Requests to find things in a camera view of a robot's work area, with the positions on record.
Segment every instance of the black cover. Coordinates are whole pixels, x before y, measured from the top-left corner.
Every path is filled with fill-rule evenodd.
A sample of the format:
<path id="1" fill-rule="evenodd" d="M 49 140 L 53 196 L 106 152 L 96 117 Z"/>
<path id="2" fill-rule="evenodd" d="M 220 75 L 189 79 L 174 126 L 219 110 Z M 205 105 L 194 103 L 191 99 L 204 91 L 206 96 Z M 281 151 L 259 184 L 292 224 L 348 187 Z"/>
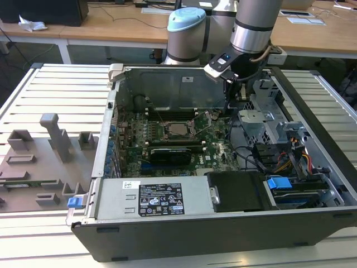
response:
<path id="1" fill-rule="evenodd" d="M 267 191 L 260 176 L 252 171 L 224 171 L 207 174 L 210 187 L 216 187 L 220 204 L 214 205 L 216 212 L 270 210 Z"/>
<path id="2" fill-rule="evenodd" d="M 86 0 L 2 0 L 0 18 L 5 23 L 16 23 L 21 15 L 29 21 L 80 26 L 88 14 Z"/>

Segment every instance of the white paper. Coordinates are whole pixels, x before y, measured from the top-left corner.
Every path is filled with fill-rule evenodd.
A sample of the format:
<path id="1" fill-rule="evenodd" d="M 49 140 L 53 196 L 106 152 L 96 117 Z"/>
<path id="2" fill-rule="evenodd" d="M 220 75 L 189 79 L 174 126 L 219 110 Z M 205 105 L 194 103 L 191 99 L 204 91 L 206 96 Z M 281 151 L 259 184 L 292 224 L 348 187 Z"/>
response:
<path id="1" fill-rule="evenodd" d="M 18 23 L 18 25 L 23 30 L 32 32 L 32 31 L 47 29 L 47 27 L 45 26 L 45 23 L 43 23 L 42 21 L 37 21 L 37 22 L 28 21 L 28 20 L 22 18 L 20 15 L 19 15 L 19 18 L 20 18 L 20 22 Z"/>
<path id="2" fill-rule="evenodd" d="M 199 2 L 199 3 L 200 3 L 200 6 L 202 6 L 202 7 L 212 7 L 212 4 L 209 2 Z"/>
<path id="3" fill-rule="evenodd" d="M 123 189 L 139 189 L 139 180 L 123 181 Z"/>
<path id="4" fill-rule="evenodd" d="M 311 22 L 306 18 L 288 18 L 291 23 L 302 23 L 302 24 L 311 24 Z"/>
<path id="5" fill-rule="evenodd" d="M 310 24 L 310 25 L 326 25 L 322 20 L 311 18 L 287 18 L 291 23 Z"/>

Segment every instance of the sticker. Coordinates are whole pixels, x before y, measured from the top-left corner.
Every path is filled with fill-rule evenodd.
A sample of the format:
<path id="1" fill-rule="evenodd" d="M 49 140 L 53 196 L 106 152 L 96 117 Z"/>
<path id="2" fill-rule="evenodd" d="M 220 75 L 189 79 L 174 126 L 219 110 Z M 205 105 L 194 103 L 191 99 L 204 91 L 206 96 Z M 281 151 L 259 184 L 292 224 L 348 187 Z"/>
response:
<path id="1" fill-rule="evenodd" d="M 185 210 L 181 183 L 139 186 L 139 215 L 141 217 L 183 214 Z"/>
<path id="2" fill-rule="evenodd" d="M 209 2 L 199 2 L 199 3 L 200 3 L 200 6 L 202 6 L 202 7 L 212 7 L 212 4 Z"/>
<path id="3" fill-rule="evenodd" d="M 193 76 L 183 76 L 182 77 L 182 82 L 183 83 L 192 83 L 194 81 Z"/>
<path id="4" fill-rule="evenodd" d="M 6 185 L 6 188 L 27 188 L 30 187 L 28 184 L 9 184 Z"/>
<path id="5" fill-rule="evenodd" d="M 123 181 L 123 189 L 139 189 L 139 185 L 139 180 Z"/>

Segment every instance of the capacitor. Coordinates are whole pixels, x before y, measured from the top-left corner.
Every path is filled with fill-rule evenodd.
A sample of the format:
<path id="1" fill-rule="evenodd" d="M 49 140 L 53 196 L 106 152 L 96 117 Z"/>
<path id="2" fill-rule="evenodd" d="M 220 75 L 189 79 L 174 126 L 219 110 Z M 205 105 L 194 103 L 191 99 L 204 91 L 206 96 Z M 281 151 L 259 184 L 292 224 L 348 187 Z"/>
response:
<path id="1" fill-rule="evenodd" d="M 211 115 L 211 118 L 212 118 L 212 121 L 217 121 L 218 118 L 219 118 L 219 113 L 213 113 L 213 114 Z"/>
<path id="2" fill-rule="evenodd" d="M 113 149 L 107 149 L 107 155 L 112 155 L 113 154 Z"/>
<path id="3" fill-rule="evenodd" d="M 104 167 L 104 173 L 109 174 L 110 173 L 110 167 L 105 166 Z"/>
<path id="4" fill-rule="evenodd" d="M 114 147 L 114 141 L 109 141 L 108 142 L 108 147 L 113 148 Z"/>

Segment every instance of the power cable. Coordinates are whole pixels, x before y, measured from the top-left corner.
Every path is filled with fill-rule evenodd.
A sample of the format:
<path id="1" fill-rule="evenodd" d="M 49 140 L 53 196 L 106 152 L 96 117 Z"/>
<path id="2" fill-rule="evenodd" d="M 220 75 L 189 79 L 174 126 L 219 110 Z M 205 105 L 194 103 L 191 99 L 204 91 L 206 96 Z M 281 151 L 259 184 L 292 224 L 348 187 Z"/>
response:
<path id="1" fill-rule="evenodd" d="M 37 57 L 39 57 L 39 56 L 42 56 L 43 54 L 46 54 L 47 52 L 49 52 L 51 49 L 53 49 L 54 48 L 54 44 L 49 48 L 49 49 L 47 49 L 45 52 L 42 52 L 42 53 L 40 53 L 40 54 L 38 54 L 38 55 L 36 55 L 36 56 L 34 56 L 31 60 L 29 60 L 29 61 L 33 61 L 33 60 L 35 60 Z M 28 64 L 28 63 L 24 63 L 23 64 L 23 66 L 22 66 L 22 70 L 24 70 L 25 69 L 25 67 L 26 67 L 26 64 Z"/>
<path id="2" fill-rule="evenodd" d="M 24 58 L 24 60 L 26 61 L 26 63 L 31 66 L 30 62 L 27 60 L 27 58 L 24 56 L 24 54 L 21 52 L 21 50 L 20 50 L 20 49 L 17 47 L 17 45 L 10 39 L 10 37 L 7 36 L 7 34 L 1 29 L 1 27 L 0 27 L 0 30 L 1 30 L 2 33 L 5 35 L 5 37 L 6 37 L 11 43 L 13 43 L 14 47 L 17 49 L 17 51 L 20 53 L 20 55 Z"/>
<path id="3" fill-rule="evenodd" d="M 144 22 L 144 21 L 141 21 L 141 20 L 139 20 L 139 19 L 137 19 L 137 18 L 114 18 L 111 14 L 109 14 L 103 7 L 100 7 L 109 17 L 111 17 L 112 18 L 112 21 L 114 22 L 114 21 L 118 21 L 118 20 L 135 20 L 135 21 L 139 21 L 139 22 L 141 22 L 141 23 L 144 23 L 144 24 L 146 24 L 147 26 L 149 26 L 149 27 L 153 27 L 153 28 L 156 28 L 156 29 L 166 29 L 167 28 L 167 26 L 165 26 L 165 27 L 157 27 L 157 26 L 154 26 L 154 25 L 150 25 L 150 24 L 148 24 L 148 23 L 146 23 L 146 22 Z"/>

